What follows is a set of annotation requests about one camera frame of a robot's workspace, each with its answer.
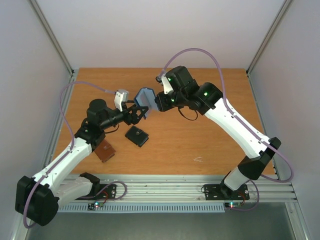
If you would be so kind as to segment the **dark blue card holder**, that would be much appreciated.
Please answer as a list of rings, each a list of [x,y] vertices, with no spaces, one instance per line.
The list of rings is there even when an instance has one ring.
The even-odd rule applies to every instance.
[[[159,108],[155,102],[156,94],[152,88],[143,87],[141,88],[136,96],[134,97],[133,101],[137,106],[140,107],[148,107],[147,112],[144,115],[144,119],[148,117],[152,110],[158,111]]]

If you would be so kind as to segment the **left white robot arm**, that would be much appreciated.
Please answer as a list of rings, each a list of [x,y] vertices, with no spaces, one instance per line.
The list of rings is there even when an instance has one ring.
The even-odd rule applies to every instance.
[[[103,99],[89,103],[86,118],[71,139],[70,144],[49,165],[32,177],[23,176],[17,183],[15,210],[23,216],[23,224],[31,228],[28,220],[40,226],[47,225],[58,209],[81,199],[96,199],[101,193],[100,179],[90,173],[82,173],[71,183],[62,185],[69,173],[105,140],[106,129],[121,122],[137,124],[150,109],[134,101],[127,107],[111,109]]]

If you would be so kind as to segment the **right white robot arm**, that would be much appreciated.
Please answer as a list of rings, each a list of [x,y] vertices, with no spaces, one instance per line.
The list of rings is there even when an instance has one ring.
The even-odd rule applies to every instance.
[[[269,138],[248,123],[224,99],[223,92],[213,83],[198,85],[184,66],[177,66],[156,77],[163,91],[155,103],[161,112],[188,107],[220,126],[244,151],[244,159],[220,183],[220,194],[229,199],[249,180],[257,180],[281,146],[277,137]]]

